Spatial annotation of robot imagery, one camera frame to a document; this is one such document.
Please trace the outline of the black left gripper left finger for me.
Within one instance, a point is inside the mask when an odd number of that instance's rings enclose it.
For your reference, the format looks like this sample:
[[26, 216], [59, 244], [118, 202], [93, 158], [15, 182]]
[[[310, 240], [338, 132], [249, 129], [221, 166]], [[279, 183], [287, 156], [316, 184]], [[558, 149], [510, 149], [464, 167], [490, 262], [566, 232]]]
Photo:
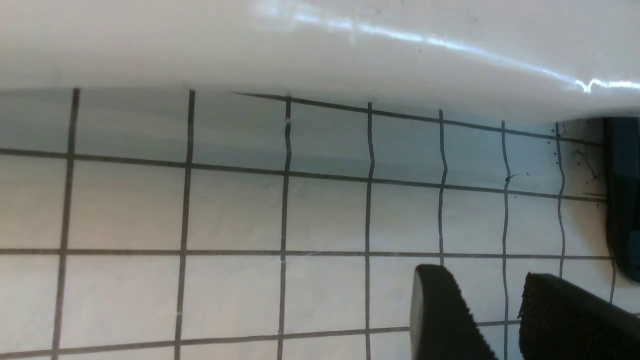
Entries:
[[413, 360], [496, 360], [446, 267], [414, 269], [409, 312]]

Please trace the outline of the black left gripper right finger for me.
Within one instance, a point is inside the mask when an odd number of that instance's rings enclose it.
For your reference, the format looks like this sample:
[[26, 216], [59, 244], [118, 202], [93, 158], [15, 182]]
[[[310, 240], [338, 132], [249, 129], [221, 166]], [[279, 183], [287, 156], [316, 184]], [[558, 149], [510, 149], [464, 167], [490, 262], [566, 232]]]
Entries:
[[564, 279], [528, 273], [519, 308], [525, 360], [637, 360], [637, 316]]

